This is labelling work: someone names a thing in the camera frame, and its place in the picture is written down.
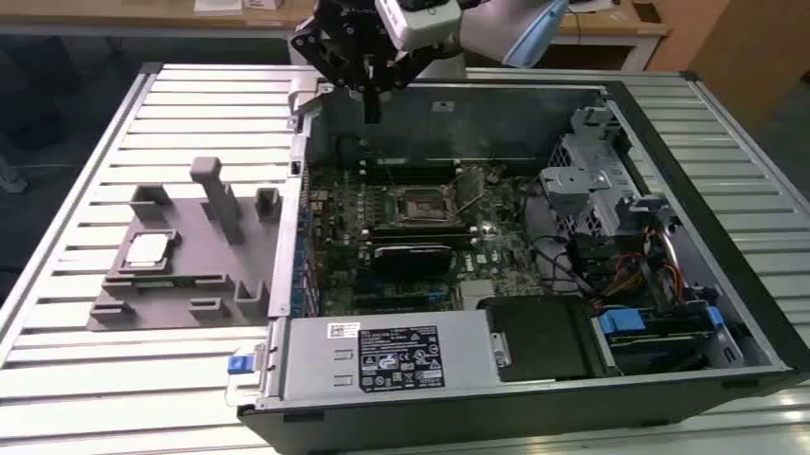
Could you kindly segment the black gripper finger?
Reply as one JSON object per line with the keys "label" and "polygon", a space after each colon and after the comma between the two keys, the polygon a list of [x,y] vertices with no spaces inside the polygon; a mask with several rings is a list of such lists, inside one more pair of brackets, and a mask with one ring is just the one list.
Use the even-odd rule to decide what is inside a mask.
{"label": "black gripper finger", "polygon": [[373,123],[381,122],[381,104],[386,93],[405,89],[435,60],[445,58],[445,47],[430,45],[402,52],[390,47],[373,60]]}
{"label": "black gripper finger", "polygon": [[366,124],[375,123],[375,88],[365,52],[363,27],[355,19],[310,17],[290,38],[294,49],[337,88],[363,104]]}

